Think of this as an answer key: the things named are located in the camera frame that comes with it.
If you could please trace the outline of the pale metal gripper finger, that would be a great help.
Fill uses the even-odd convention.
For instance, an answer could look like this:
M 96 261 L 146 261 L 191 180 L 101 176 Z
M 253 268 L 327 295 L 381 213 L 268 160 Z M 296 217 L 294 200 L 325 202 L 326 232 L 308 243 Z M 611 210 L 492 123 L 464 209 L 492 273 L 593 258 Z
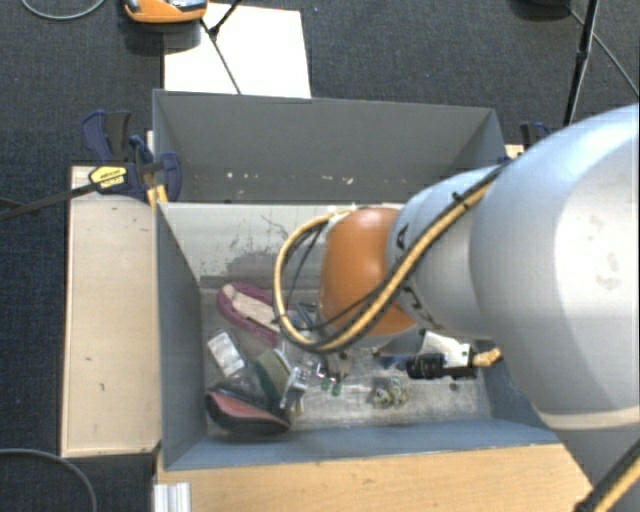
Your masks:
M 296 382 L 288 392 L 288 412 L 292 416 L 299 416 L 304 412 L 304 395 L 308 386 L 304 383 Z
M 296 382 L 304 383 L 308 386 L 306 372 L 299 367 L 294 367 L 292 369 L 291 374 L 286 381 L 284 391 L 279 402 L 280 408 L 288 408 L 288 392 L 292 385 Z

